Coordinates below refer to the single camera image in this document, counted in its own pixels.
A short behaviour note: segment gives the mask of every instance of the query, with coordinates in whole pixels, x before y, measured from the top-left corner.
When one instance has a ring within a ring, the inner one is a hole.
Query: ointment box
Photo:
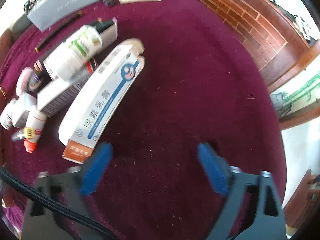
[[[144,67],[142,43],[118,45],[92,74],[70,106],[59,127],[59,139],[67,145],[62,157],[83,163]]]

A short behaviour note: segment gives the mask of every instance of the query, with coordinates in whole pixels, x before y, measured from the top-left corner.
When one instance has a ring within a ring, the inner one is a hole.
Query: small black object
[[[29,0],[24,4],[23,9],[26,16],[28,16],[29,11],[34,7],[37,1],[38,0]]]
[[[0,179],[0,202],[2,202],[3,194],[4,194],[4,182]]]
[[[94,28],[97,30],[98,33],[103,33],[106,29],[110,28],[112,25],[114,25],[113,20],[108,20],[105,22],[99,22],[97,25],[94,26]]]
[[[313,180],[312,183],[318,183],[318,182],[320,182],[320,175],[317,175],[317,176],[314,178],[314,180]]]
[[[113,6],[115,6],[116,5],[116,2],[115,1],[113,1],[113,0],[106,0],[105,2],[104,2],[104,4],[105,4],[105,6],[108,6],[108,7],[113,7]]]

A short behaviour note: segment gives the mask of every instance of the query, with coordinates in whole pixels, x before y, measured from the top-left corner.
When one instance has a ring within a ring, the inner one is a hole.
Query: white wall
[[[320,174],[320,117],[281,133],[287,162],[284,207],[308,169]]]

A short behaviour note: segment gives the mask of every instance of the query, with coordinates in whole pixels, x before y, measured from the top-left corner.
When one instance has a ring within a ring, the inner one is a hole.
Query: green bamboo painting
[[[292,104],[308,96],[306,102],[309,102],[312,98],[311,92],[317,88],[320,88],[320,71],[308,80],[302,87],[295,92],[288,94],[286,91],[271,94],[271,100],[275,107],[278,117],[282,117],[291,111]]]

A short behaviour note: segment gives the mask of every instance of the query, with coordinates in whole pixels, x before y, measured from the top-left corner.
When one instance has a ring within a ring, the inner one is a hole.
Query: orange bottle cap
[[[28,140],[24,140],[23,144],[24,144],[24,146],[26,148],[26,151],[29,152],[29,153],[31,153],[34,150],[36,150],[37,143],[33,143],[33,142],[28,141]]]

